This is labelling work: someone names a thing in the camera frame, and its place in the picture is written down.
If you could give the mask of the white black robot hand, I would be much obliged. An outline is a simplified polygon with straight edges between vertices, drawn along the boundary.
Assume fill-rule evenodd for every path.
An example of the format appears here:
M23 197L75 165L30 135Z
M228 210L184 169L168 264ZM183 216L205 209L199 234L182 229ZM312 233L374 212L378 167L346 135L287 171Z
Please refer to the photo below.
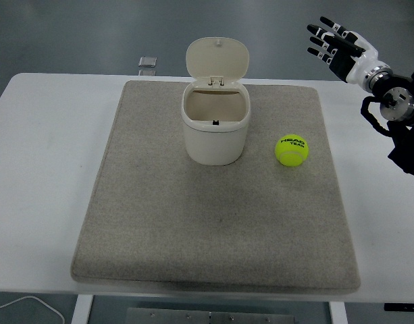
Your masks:
M323 26L307 26L313 43L307 51L341 81L371 92L376 78L392 75L390 66L378 59L378 50L360 34L323 16L320 22Z

